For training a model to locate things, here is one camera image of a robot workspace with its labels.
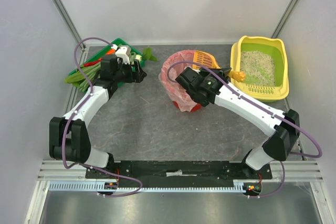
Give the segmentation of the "orange litter scoop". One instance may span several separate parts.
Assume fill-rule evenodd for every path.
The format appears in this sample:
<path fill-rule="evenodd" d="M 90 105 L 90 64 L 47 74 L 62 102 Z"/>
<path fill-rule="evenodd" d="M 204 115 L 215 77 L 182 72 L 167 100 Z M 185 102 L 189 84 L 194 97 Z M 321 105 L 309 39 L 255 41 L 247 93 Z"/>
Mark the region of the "orange litter scoop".
<path fill-rule="evenodd" d="M 220 69 L 214 56 L 207 52 L 196 50 L 193 54 L 193 61 L 200 63 L 210 69 Z M 243 71 L 234 71 L 230 70 L 227 74 L 231 79 L 234 79 L 238 82 L 243 82 L 246 78 L 246 75 Z"/>

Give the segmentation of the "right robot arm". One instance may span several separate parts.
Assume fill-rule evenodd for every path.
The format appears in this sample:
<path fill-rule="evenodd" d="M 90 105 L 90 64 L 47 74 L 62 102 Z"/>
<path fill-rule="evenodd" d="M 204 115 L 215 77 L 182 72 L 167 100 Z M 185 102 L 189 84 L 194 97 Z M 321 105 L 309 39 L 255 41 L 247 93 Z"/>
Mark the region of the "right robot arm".
<path fill-rule="evenodd" d="M 224 107 L 257 126 L 268 139 L 249 151 L 241 162 L 241 171 L 247 177 L 261 170 L 269 162 L 285 161 L 292 151 L 300 132 L 299 114 L 272 108 L 236 89 L 229 81 L 227 69 L 204 68 L 195 71 L 187 67 L 176 77 L 191 99 L 202 105 L 210 103 Z"/>

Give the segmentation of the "red mesh waste basket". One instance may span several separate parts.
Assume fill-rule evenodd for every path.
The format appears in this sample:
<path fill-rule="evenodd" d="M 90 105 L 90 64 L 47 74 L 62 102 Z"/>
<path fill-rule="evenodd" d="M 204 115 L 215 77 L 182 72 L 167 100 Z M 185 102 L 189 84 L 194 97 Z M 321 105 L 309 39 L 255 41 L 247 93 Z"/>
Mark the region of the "red mesh waste basket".
<path fill-rule="evenodd" d="M 195 103 L 192 99 L 178 99 L 173 100 L 173 104 L 181 111 L 181 112 L 195 112 L 199 110 L 202 106 L 199 103 Z"/>

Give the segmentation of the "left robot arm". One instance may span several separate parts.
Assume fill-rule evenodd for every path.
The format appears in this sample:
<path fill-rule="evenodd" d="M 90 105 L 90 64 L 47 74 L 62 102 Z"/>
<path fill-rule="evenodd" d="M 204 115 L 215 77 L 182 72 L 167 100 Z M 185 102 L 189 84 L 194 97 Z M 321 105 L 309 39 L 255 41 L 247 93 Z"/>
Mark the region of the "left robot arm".
<path fill-rule="evenodd" d="M 116 55 L 104 56 L 100 62 L 99 76 L 83 98 L 62 117 L 54 117 L 49 123 L 50 157 L 92 169 L 113 171 L 113 155 L 92 147 L 87 127 L 99 109 L 116 92 L 118 84 L 140 83 L 146 77 L 138 59 L 126 63 Z"/>

